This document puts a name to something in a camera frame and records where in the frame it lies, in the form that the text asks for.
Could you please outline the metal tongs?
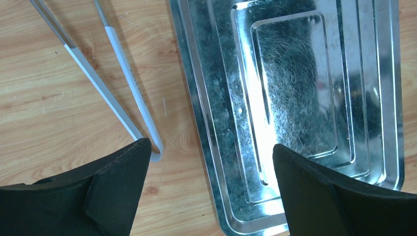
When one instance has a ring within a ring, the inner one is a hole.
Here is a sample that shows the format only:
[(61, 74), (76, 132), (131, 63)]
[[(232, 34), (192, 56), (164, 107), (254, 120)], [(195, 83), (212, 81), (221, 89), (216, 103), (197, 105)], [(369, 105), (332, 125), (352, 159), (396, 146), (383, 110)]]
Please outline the metal tongs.
[[(132, 138), (136, 141), (140, 138), (143, 138), (143, 134), (139, 131), (137, 126), (131, 120), (129, 115), (126, 113), (124, 108), (119, 104), (116, 98), (113, 96), (111, 91), (105, 85), (103, 80), (99, 77), (96, 73), (93, 66), (88, 62), (87, 58), (83, 55), (81, 50), (76, 46), (72, 38), (68, 35), (68, 33), (64, 30), (58, 20), (54, 17), (48, 7), (42, 0), (31, 0), (30, 3), (33, 7), (38, 11), (39, 15), (44, 19), (44, 21), (48, 24), (50, 29), (54, 32), (56, 37), (60, 40), (63, 44), (64, 48), (68, 51), (68, 53), (72, 56), (74, 61), (83, 71), (83, 73), (87, 76), (102, 98), (105, 100), (107, 105), (111, 108), (113, 113), (117, 116), (119, 121), (123, 124), (125, 129), (128, 133), (132, 136)], [(127, 56), (123, 50), (122, 44), (116, 32), (116, 29), (110, 23), (107, 14), (105, 13), (100, 1), (94, 1), (95, 7), (98, 11), (100, 19), (103, 23), (104, 29), (106, 34), (110, 40), (111, 46), (115, 52), (115, 55), (118, 59), (120, 67), (124, 73), (126, 81), (129, 85), (129, 88), (132, 92), (132, 95), (135, 99), (135, 102), (138, 106), (138, 109), (142, 115), (144, 123), (149, 131), (150, 137), (154, 141), (157, 149), (159, 150), (158, 153), (152, 152), (150, 156), (150, 160), (152, 162), (158, 162), (162, 158), (162, 154), (164, 151), (164, 145), (162, 139), (157, 131), (155, 122), (152, 119), (151, 113), (146, 105), (146, 102), (143, 98), (143, 95), (140, 91), (139, 85), (135, 79), (133, 70), (128, 62)]]

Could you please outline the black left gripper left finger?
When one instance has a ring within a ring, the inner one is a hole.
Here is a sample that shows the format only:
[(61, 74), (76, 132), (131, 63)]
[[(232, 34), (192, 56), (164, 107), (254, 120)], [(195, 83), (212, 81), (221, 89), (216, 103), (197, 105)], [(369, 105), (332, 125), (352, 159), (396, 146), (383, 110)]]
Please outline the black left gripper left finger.
[(151, 142), (33, 184), (0, 188), (3, 236), (128, 236), (147, 175)]

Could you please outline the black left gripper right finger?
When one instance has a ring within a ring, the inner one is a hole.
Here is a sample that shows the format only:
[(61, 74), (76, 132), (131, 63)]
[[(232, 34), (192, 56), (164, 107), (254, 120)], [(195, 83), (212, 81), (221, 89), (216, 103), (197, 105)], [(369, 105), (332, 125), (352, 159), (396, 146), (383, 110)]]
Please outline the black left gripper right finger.
[(415, 194), (346, 176), (282, 144), (272, 158), (291, 235), (416, 235)]

